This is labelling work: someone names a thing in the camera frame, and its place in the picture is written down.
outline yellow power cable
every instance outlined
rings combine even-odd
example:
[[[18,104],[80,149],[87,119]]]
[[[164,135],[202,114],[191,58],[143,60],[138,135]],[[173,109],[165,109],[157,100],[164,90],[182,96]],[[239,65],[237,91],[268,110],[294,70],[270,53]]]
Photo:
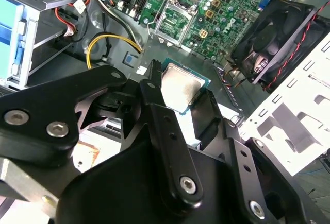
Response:
[[[89,44],[88,47],[87,47],[86,63],[87,63],[87,68],[88,68],[89,70],[92,68],[90,55],[91,55],[91,50],[92,50],[94,44],[95,44],[98,40],[100,40],[100,39],[102,39],[102,38],[106,38],[106,37],[117,38],[117,39],[124,40],[124,41],[126,41],[128,44],[130,44],[131,46],[133,46],[138,52],[142,52],[141,48],[140,48],[136,43],[134,43],[132,40],[130,40],[130,39],[126,38],[126,37],[119,36],[119,35],[99,35],[99,36],[95,37],[95,38],[90,42],[90,44]]]

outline white metal panel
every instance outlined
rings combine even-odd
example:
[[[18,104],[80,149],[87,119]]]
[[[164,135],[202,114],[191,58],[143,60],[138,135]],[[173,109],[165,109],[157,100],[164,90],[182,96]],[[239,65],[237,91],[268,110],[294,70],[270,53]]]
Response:
[[[281,104],[297,116],[319,144],[313,143],[301,153],[294,152],[278,127],[267,133],[272,140],[267,135],[261,137],[257,128]],[[330,33],[254,111],[240,131],[245,140],[261,139],[292,175],[330,148]]]

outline metal screw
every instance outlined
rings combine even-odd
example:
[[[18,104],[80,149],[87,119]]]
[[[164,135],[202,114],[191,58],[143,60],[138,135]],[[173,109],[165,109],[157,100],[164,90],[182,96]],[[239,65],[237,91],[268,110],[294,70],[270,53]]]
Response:
[[[195,182],[187,176],[183,176],[180,178],[180,185],[181,185],[182,189],[184,189],[185,192],[188,194],[192,195],[196,192]]]
[[[47,125],[47,133],[52,137],[62,138],[69,133],[69,128],[66,123],[55,121]]]
[[[265,218],[265,213],[262,209],[262,207],[259,205],[259,203],[255,201],[251,201],[249,203],[250,209],[253,212],[255,216],[257,216],[259,219],[263,220]]]
[[[23,125],[29,121],[29,115],[21,110],[11,110],[5,114],[4,119],[10,125]]]
[[[153,85],[152,83],[150,83],[150,82],[148,82],[148,86],[150,87],[150,88],[153,88],[153,89],[155,89],[156,87],[155,87],[155,85]]]
[[[230,121],[230,120],[227,120],[227,123],[228,123],[229,126],[232,127],[232,128],[235,128],[235,127],[236,127],[236,125],[235,125],[232,121]]]
[[[118,74],[117,72],[112,72],[111,75],[113,77],[120,78],[120,74]]]
[[[260,147],[260,148],[263,148],[263,143],[258,140],[258,139],[254,139],[254,142]]]

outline computer motherboard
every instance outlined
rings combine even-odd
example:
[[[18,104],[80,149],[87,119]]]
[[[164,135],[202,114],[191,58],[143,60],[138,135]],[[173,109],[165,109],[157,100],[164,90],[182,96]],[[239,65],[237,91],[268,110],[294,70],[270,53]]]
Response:
[[[107,0],[160,42],[221,63],[261,12],[261,0]]]

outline metal cpu lid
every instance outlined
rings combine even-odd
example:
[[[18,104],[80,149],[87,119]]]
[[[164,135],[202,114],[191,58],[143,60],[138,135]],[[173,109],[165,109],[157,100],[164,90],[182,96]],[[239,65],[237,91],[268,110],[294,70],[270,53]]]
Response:
[[[205,83],[205,79],[174,63],[169,63],[161,82],[161,92],[166,106],[184,114]]]

